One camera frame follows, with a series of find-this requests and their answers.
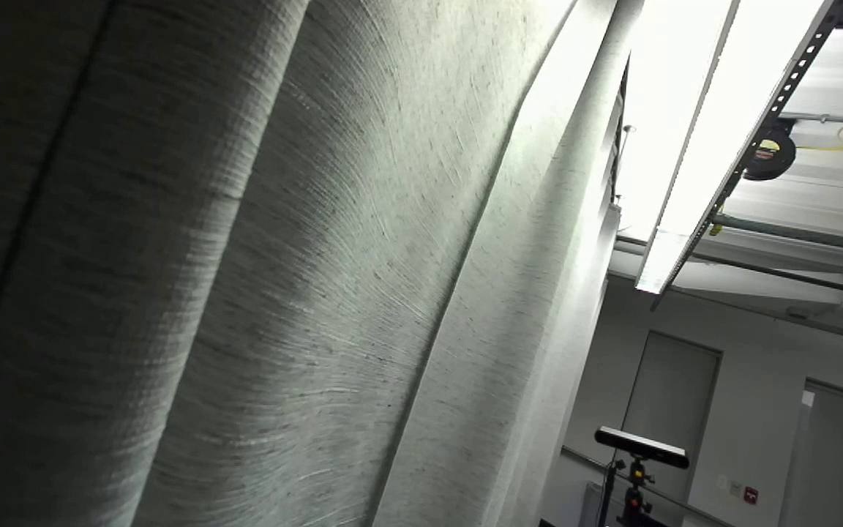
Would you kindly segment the grey fabric curtain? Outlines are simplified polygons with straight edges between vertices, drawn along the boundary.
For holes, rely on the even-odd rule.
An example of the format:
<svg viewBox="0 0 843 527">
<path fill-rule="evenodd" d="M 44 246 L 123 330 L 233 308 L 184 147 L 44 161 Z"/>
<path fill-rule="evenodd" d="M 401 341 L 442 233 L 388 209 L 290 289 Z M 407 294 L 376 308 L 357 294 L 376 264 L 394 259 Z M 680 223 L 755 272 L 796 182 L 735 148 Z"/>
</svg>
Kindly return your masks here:
<svg viewBox="0 0 843 527">
<path fill-rule="evenodd" d="M 0 0 L 0 527 L 536 527 L 641 0 Z"/>
</svg>

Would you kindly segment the grey door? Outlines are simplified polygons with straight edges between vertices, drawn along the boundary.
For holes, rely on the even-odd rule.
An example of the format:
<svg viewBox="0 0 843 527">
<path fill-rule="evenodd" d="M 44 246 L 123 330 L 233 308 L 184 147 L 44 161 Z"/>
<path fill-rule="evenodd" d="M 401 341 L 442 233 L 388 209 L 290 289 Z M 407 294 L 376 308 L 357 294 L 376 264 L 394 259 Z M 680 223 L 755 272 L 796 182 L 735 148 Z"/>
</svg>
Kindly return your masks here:
<svg viewBox="0 0 843 527">
<path fill-rule="evenodd" d="M 720 359 L 714 347 L 651 330 L 625 426 L 685 447 L 697 458 Z M 685 511 L 694 464 L 672 469 L 651 458 L 648 473 L 653 514 L 669 527 L 694 527 L 697 517 Z"/>
</svg>

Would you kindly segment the ceiling light panel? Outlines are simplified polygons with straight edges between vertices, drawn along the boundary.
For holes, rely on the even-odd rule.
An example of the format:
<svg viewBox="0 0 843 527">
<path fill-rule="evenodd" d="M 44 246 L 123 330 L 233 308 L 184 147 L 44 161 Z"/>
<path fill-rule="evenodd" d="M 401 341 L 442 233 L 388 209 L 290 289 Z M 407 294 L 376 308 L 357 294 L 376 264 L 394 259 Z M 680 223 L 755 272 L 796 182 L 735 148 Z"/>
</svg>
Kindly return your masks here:
<svg viewBox="0 0 843 527">
<path fill-rule="evenodd" d="M 831 0 L 644 0 L 629 56 L 622 233 L 660 294 Z"/>
</svg>

